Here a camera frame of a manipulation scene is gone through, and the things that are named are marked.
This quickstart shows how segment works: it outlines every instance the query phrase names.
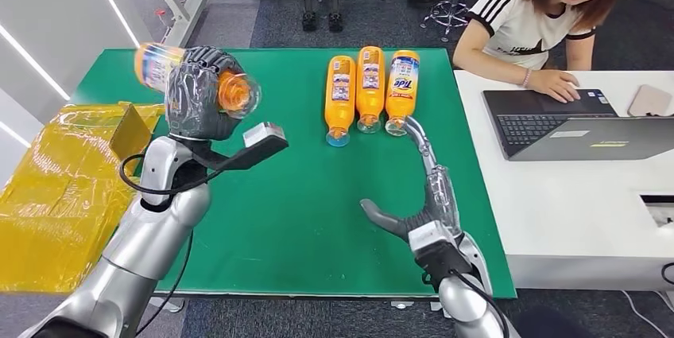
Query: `ceiling light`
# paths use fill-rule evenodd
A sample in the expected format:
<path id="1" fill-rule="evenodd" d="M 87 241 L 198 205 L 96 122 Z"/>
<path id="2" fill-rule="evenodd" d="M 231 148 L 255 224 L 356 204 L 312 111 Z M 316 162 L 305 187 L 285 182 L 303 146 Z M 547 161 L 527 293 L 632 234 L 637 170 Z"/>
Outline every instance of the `ceiling light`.
<path id="1" fill-rule="evenodd" d="M 30 64 L 30 66 L 32 66 L 33 69 L 35 69 L 35 71 L 36 71 L 38 74 L 40 74 L 40 76 L 42 76 L 42 78 L 44 78 L 45 81 L 47 81 L 47 84 L 49 84 L 51 87 L 53 87 L 54 90 L 58 91 L 58 93 L 59 93 L 59 94 L 60 94 L 66 101 L 70 100 L 70 95 L 66 94 L 66 92 L 63 90 L 63 88 L 62 88 L 61 86 L 59 86 L 59 84 L 57 84 L 56 81 L 55 81 L 49 74 L 47 74 L 47 72 L 46 72 L 46 71 L 45 71 L 45 70 L 44 70 L 44 69 L 37 63 L 37 61 L 35 61 L 35 59 L 33 59 L 32 56 L 30 56 L 30 55 L 28 54 L 28 52 L 25 51 L 25 49 L 23 49 L 23 47 L 21 46 L 21 44 L 19 44 L 19 43 L 16 41 L 16 39 L 14 39 L 14 37 L 12 37 L 12 35 L 11 35 L 9 32 L 7 32 L 7 29 L 5 29 L 5 28 L 2 26 L 2 24 L 0 24 L 0 35 L 2 35 L 2 36 L 5 38 L 5 40 L 7 40 L 7 42 L 9 42 L 10 45 L 12 45 L 12 46 L 14 47 L 14 49 L 16 49 L 17 52 L 19 52 L 19 54 L 21 54 L 21 56 L 22 56 L 26 61 L 28 61 L 28 63 Z"/>
<path id="2" fill-rule="evenodd" d="M 138 39 L 134 35 L 134 32 L 131 31 L 131 27 L 129 27 L 129 24 L 126 22 L 126 19 L 124 19 L 122 11 L 119 10 L 117 4 L 114 3 L 114 0 L 107 0 L 107 1 L 110 3 L 110 6 L 112 7 L 112 10 L 114 10 L 115 14 L 117 14 L 119 21 L 122 22 L 124 29 L 126 29 L 126 32 L 129 34 L 129 37 L 131 37 L 131 41 L 133 41 L 134 45 L 136 45 L 136 48 L 140 47 L 141 45 L 138 43 Z"/>
<path id="3" fill-rule="evenodd" d="M 28 141 L 22 138 L 21 135 L 17 134 L 14 130 L 10 129 L 10 127 L 5 123 L 0 122 L 0 129 L 3 129 L 7 134 L 11 135 L 12 138 L 19 141 L 19 143 L 21 143 L 23 146 L 26 146 L 26 148 L 30 147 L 30 143 L 28 143 Z"/>

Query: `yellow plastic bag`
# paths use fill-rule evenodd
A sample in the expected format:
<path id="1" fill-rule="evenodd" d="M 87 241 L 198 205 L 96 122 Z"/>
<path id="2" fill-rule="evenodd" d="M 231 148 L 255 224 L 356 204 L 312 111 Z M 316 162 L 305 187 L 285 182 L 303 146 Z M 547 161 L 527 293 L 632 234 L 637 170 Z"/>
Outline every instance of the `yellow plastic bag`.
<path id="1" fill-rule="evenodd" d="M 0 292 L 71 292 L 96 263 L 134 196 L 120 157 L 147 146 L 164 111 L 129 107 L 66 106 L 33 141 L 0 194 Z"/>

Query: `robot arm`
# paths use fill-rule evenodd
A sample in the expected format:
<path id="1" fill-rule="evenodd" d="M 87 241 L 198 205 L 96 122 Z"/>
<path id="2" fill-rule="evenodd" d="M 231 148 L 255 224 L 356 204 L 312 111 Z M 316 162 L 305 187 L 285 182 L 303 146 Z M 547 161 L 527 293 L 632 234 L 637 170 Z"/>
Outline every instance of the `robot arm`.
<path id="1" fill-rule="evenodd" d="M 437 164 L 424 129 L 414 118 L 407 118 L 405 129 L 424 163 L 424 207 L 406 219 L 385 214 L 368 199 L 361 201 L 363 210 L 370 221 L 408 243 L 415 262 L 425 270 L 422 281 L 438 293 L 460 338 L 519 338 L 488 295 L 492 291 L 486 263 L 475 241 L 459 226 L 447 169 Z"/>
<path id="2" fill-rule="evenodd" d="M 126 177 L 124 165 L 142 155 L 120 167 L 122 179 L 139 193 L 89 275 L 21 338 L 136 336 L 157 283 L 208 210 L 207 182 L 227 169 L 248 169 L 288 146 L 279 127 L 261 123 L 244 133 L 246 147 L 232 157 L 211 150 L 211 139 L 229 138 L 239 122 L 217 108 L 215 96 L 217 69 L 230 66 L 236 72 L 234 63 L 217 49 L 199 48 L 174 69 L 166 88 L 169 136 L 150 143 L 140 185 Z"/>

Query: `orange bottle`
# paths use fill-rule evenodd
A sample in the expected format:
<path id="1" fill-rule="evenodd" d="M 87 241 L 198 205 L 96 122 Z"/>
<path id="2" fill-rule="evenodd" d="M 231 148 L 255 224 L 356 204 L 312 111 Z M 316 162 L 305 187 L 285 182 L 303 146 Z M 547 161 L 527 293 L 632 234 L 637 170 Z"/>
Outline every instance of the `orange bottle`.
<path id="1" fill-rule="evenodd" d="M 349 127 L 355 116 L 356 63 L 349 56 L 335 56 L 327 66 L 325 85 L 325 140 L 342 147 L 349 142 Z"/>
<path id="2" fill-rule="evenodd" d="M 138 80 L 147 87 L 166 92 L 171 71 L 183 60 L 185 49 L 158 43 L 145 43 L 134 57 Z M 218 103 L 234 118 L 243 118 L 257 107 L 260 87 L 247 74 L 221 72 L 218 79 Z"/>
<path id="3" fill-rule="evenodd" d="M 386 131 L 394 136 L 407 134 L 405 117 L 412 115 L 416 104 L 416 86 L 419 81 L 419 55 L 411 50 L 393 54 L 389 88 L 386 92 Z"/>
<path id="4" fill-rule="evenodd" d="M 365 134 L 382 128 L 379 114 L 384 110 L 385 70 L 384 51 L 376 46 L 366 46 L 358 54 L 358 79 L 356 80 L 356 108 L 360 114 L 357 126 Z"/>

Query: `green mat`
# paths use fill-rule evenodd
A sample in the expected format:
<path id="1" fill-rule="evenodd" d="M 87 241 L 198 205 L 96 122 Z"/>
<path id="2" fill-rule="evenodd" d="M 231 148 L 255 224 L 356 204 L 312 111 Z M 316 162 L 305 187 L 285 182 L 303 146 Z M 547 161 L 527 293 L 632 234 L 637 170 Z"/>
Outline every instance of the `green mat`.
<path id="1" fill-rule="evenodd" d="M 461 225 L 486 257 L 496 297 L 515 297 L 475 149 L 444 49 L 420 55 L 415 118 L 440 164 L 449 168 Z M 357 49 L 245 49 L 230 51 L 262 86 L 258 109 L 235 136 L 216 142 L 228 154 L 243 147 L 241 133 L 262 121 L 283 127 L 290 147 L 243 172 L 211 182 L 212 204 L 195 229 L 192 256 L 178 292 L 320 296 L 423 296 L 421 269 L 398 238 L 378 230 L 358 202 L 374 200 L 399 216 L 424 201 L 424 168 L 414 143 L 384 131 L 351 127 L 351 142 L 325 142 L 323 94 L 328 61 L 354 58 Z M 83 79 L 73 103 L 160 103 L 141 86 L 133 50 L 106 50 Z M 387 51 L 390 61 L 393 51 Z M 165 122 L 155 135 L 166 134 Z M 174 263 L 158 290 L 173 284 Z"/>

